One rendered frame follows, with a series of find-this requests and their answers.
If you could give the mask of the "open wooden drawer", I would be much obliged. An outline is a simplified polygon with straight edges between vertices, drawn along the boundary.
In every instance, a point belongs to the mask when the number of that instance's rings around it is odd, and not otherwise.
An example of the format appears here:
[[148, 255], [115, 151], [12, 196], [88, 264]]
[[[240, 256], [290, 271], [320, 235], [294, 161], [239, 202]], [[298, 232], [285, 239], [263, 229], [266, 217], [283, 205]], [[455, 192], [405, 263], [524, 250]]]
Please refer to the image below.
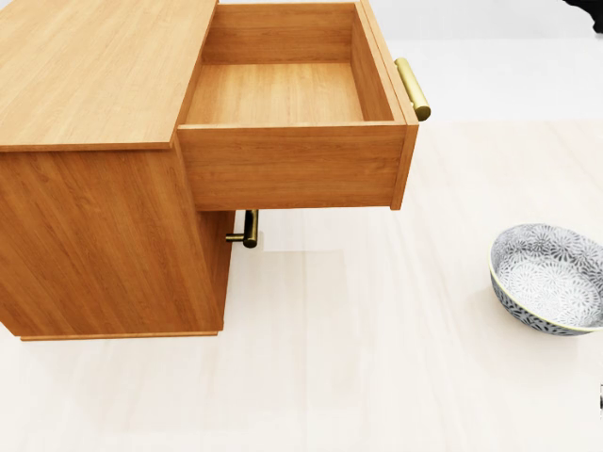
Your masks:
[[201, 211], [387, 206], [418, 119], [368, 0], [219, 4], [177, 139]]

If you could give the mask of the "closed wooden drawer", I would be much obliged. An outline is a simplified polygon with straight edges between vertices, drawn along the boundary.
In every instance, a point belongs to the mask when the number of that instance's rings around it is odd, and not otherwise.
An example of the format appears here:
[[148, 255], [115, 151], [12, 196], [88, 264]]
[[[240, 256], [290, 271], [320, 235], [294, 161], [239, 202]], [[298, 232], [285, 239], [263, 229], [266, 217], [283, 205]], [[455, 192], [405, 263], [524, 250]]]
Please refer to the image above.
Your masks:
[[222, 331], [232, 252], [232, 244], [226, 241], [226, 235], [234, 230], [236, 212], [198, 212], [197, 216], [207, 273], [217, 304], [217, 331]]

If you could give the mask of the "wooden cabinet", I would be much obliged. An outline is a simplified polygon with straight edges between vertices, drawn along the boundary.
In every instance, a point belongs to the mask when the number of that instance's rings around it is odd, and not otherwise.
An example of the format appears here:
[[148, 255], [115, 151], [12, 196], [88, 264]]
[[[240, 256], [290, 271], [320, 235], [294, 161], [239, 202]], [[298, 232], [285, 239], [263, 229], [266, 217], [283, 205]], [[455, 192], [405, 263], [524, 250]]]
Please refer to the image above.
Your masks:
[[222, 329], [177, 137], [217, 3], [0, 9], [0, 324], [12, 334]]

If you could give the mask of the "grey floral patterned bowl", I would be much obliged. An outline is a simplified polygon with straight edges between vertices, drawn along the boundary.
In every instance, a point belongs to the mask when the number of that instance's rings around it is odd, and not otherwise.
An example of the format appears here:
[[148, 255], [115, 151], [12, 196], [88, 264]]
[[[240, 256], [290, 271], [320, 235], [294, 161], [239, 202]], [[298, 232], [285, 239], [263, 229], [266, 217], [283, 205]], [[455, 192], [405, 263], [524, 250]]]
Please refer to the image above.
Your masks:
[[493, 241], [491, 284], [504, 309], [546, 334], [603, 331], [603, 245], [544, 223], [519, 224]]

